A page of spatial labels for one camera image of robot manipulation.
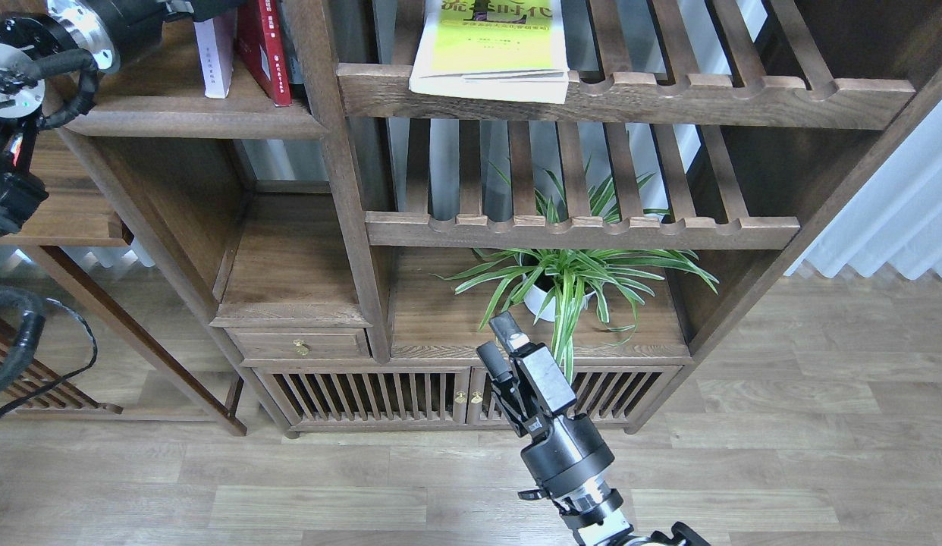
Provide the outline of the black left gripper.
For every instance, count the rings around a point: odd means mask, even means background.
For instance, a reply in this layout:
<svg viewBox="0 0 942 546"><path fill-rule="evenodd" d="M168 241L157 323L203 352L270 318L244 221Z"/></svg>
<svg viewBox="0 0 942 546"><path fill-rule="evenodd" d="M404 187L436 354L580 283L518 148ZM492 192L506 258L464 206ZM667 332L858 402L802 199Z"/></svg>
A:
<svg viewBox="0 0 942 546"><path fill-rule="evenodd" d="M99 16L117 53L146 53L160 44L162 25L204 22L234 11L243 1L100 1Z"/></svg>

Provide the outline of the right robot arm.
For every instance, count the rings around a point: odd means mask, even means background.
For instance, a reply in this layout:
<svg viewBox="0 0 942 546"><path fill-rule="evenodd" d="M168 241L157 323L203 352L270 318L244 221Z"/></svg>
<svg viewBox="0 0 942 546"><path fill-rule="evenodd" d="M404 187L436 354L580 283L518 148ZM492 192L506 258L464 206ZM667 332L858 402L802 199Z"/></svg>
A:
<svg viewBox="0 0 942 546"><path fill-rule="evenodd" d="M577 397L553 353L530 341L509 312L489 322L505 349L489 341L477 353L491 377L491 392L517 436L528 435L523 458L536 487L522 500L548 498L579 545L707 545L683 522L672 535L637 535L620 510L623 498L605 481L614 454L588 415L567 410Z"/></svg>

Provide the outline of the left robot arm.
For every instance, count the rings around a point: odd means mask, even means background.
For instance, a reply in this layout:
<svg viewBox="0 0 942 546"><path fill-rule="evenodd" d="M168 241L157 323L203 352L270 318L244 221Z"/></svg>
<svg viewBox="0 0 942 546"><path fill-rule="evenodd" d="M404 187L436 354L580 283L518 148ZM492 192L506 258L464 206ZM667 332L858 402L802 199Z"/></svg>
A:
<svg viewBox="0 0 942 546"><path fill-rule="evenodd" d="M43 13L0 14L0 238L17 234L49 196L41 180L30 173L36 139L42 131L64 127L96 104L101 73L116 73L145 58L160 45L166 22L213 20L231 13L245 1L46 1ZM47 80L79 74L78 89L58 110L43 113ZM175 387L199 404L233 435L246 434L235 417L243 380L233 384L226 406L204 388L182 364L163 349L116 301L96 286L58 246L36 246L28 253L49 276L61 282L73 297L98 317L116 319L116 331L136 352ZM86 319L62 302L31 291L0 286L0 309L17 309L19 329L12 343L0 344L0 393L25 378L28 366L38 363L35 353L47 318L47 304L61 307L85 329L92 356L77 370L51 380L34 380L32 391L0 407L0 418L27 402L65 386L68 380L93 367L98 345Z"/></svg>

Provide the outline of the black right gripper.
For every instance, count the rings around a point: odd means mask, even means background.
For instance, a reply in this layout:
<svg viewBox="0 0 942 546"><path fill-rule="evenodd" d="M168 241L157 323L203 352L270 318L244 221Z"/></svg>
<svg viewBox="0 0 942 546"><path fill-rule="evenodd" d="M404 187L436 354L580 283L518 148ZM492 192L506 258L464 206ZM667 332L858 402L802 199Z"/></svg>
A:
<svg viewBox="0 0 942 546"><path fill-rule="evenodd" d="M610 497L605 470L614 461L612 450L590 418L568 417L577 397L553 353L530 341L509 312L489 319L504 348L493 341L476 353L491 377L491 388L504 415L521 438L531 435L522 449L536 487L519 497Z"/></svg>

